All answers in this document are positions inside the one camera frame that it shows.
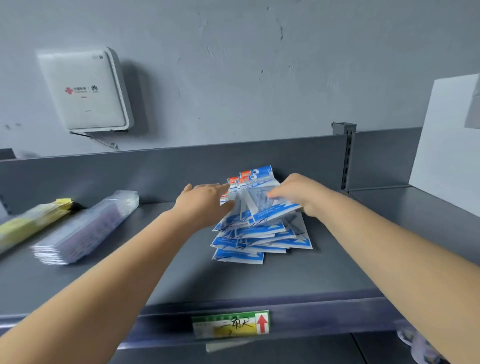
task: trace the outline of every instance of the wall-mounted router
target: wall-mounted router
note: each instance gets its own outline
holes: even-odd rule
[[[133,126],[120,61],[114,50],[38,54],[57,113],[72,132],[126,130]]]

